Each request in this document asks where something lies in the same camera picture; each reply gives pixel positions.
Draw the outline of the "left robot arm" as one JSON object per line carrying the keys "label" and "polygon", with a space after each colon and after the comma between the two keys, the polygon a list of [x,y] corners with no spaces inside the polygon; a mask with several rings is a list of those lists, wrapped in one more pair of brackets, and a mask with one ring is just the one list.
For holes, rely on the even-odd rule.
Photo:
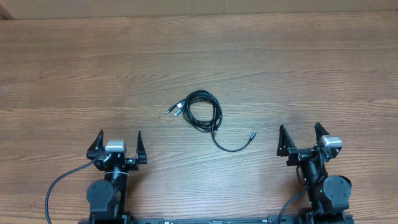
{"label": "left robot arm", "polygon": [[93,165],[104,172],[104,177],[94,181],[87,189],[90,204],[89,223],[137,223],[126,211],[127,186],[130,171],[138,171],[147,163],[147,154],[141,132],[137,133],[135,158],[126,157],[124,140],[104,143],[104,131],[100,131],[86,152]]}

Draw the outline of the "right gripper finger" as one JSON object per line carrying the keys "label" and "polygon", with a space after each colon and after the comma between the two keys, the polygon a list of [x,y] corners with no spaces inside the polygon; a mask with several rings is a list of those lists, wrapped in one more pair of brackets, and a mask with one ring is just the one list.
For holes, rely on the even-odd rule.
{"label": "right gripper finger", "polygon": [[291,151],[296,150],[296,146],[283,124],[279,127],[279,143],[277,146],[277,156],[287,157]]}
{"label": "right gripper finger", "polygon": [[321,137],[330,134],[319,122],[315,123],[314,128],[317,142],[320,141]]}

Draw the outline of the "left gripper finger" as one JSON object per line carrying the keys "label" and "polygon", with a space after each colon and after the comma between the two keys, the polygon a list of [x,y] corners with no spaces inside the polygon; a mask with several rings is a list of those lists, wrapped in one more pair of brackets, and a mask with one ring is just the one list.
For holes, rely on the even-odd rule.
{"label": "left gripper finger", "polygon": [[136,154],[137,154],[137,163],[138,164],[146,164],[147,163],[147,154],[142,142],[141,131],[138,130],[137,133],[137,144],[136,144]]}
{"label": "left gripper finger", "polygon": [[104,149],[103,146],[104,131],[101,129],[96,139],[93,141],[91,146],[87,149],[86,157],[90,160],[98,157],[100,151]]}

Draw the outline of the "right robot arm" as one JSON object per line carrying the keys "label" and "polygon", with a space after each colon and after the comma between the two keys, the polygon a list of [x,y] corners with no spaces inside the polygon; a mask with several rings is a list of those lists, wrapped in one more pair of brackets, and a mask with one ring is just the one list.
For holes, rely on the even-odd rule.
{"label": "right robot arm", "polygon": [[[325,163],[334,159],[342,150],[343,141],[331,135],[320,124],[314,125],[316,143],[305,149],[296,147],[288,130],[279,127],[277,155],[286,157],[286,164],[296,168],[296,176],[304,189],[290,198],[281,208],[277,223],[353,223],[349,209],[352,183],[342,175],[329,176]],[[287,207],[301,195],[307,194],[310,206],[299,210],[297,215],[285,215]]]}

